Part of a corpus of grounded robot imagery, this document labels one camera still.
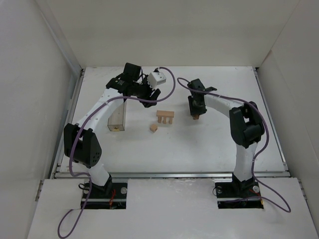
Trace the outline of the long wood block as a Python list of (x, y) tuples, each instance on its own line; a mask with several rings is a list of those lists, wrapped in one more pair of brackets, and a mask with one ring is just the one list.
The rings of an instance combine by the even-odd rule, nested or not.
[(157, 117), (174, 118), (174, 112), (173, 111), (160, 111), (160, 110), (157, 110), (156, 115), (157, 115)]

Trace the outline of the small wood cube block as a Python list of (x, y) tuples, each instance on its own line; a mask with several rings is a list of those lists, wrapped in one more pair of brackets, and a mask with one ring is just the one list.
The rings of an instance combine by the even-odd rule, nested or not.
[(156, 124), (152, 124), (152, 125), (150, 126), (150, 131), (151, 131), (151, 132), (156, 132), (157, 129), (158, 129), (158, 126), (157, 126)]

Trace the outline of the clear plastic box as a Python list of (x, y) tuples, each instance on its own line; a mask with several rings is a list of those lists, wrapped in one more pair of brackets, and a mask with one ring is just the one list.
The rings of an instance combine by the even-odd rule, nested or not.
[(112, 113), (108, 119), (108, 129), (112, 131), (113, 128), (117, 127), (119, 131), (125, 130), (126, 123), (126, 102), (122, 103)]

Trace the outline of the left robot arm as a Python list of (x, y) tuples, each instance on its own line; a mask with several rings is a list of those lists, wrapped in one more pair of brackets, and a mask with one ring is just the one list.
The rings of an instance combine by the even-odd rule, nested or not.
[(140, 80), (140, 66), (126, 63), (123, 72), (112, 78), (97, 103), (75, 124), (64, 127), (64, 154), (88, 168), (92, 183), (105, 190), (111, 176), (102, 162), (102, 148), (97, 134), (103, 130), (109, 117), (129, 97), (141, 99), (144, 107), (156, 105), (160, 94), (158, 85), (166, 82), (163, 73), (155, 69)]

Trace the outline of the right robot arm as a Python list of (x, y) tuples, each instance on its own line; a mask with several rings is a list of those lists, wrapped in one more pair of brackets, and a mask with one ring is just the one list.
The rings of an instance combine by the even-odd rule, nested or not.
[(207, 108), (215, 109), (229, 118), (230, 133), (236, 144), (236, 163), (232, 173), (230, 197), (246, 197), (256, 182), (252, 174), (254, 155), (265, 133), (262, 117), (254, 102), (220, 96), (212, 93), (214, 87), (205, 88), (199, 79), (187, 83), (190, 115), (199, 119)]

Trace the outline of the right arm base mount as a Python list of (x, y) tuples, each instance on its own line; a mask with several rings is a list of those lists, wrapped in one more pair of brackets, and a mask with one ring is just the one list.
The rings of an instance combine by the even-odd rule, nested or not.
[(260, 188), (254, 182), (243, 190), (235, 189), (233, 182), (216, 182), (215, 194), (219, 209), (263, 209)]

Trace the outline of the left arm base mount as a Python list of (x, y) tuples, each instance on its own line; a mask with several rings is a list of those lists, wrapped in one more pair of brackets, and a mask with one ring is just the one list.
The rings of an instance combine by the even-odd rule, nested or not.
[(113, 182), (106, 191), (93, 185), (84, 209), (122, 210), (127, 207), (127, 182)]

